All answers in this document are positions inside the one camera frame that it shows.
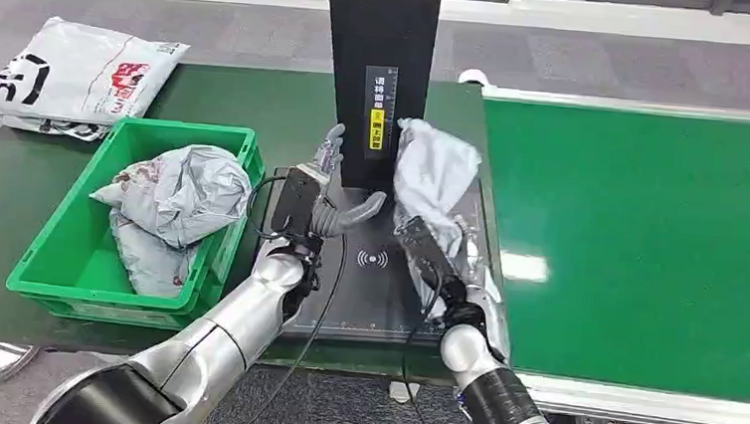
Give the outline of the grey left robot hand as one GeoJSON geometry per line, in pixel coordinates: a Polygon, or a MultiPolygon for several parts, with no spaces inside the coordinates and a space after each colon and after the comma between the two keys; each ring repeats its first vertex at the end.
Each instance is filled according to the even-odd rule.
{"type": "Polygon", "coordinates": [[[337,123],[323,138],[312,161],[304,165],[307,174],[318,183],[318,196],[311,209],[308,232],[324,239],[341,236],[351,227],[375,217],[387,201],[385,192],[376,191],[361,204],[347,210],[339,211],[329,204],[327,189],[336,167],[344,159],[340,151],[344,132],[345,126],[337,123]]]}

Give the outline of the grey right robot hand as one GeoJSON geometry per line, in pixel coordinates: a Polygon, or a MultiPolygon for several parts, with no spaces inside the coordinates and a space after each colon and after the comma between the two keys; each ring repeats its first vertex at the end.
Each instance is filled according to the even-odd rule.
{"type": "Polygon", "coordinates": [[[477,241],[470,233],[461,231],[456,238],[452,238],[445,253],[466,286],[478,285],[481,254],[477,241]]]}

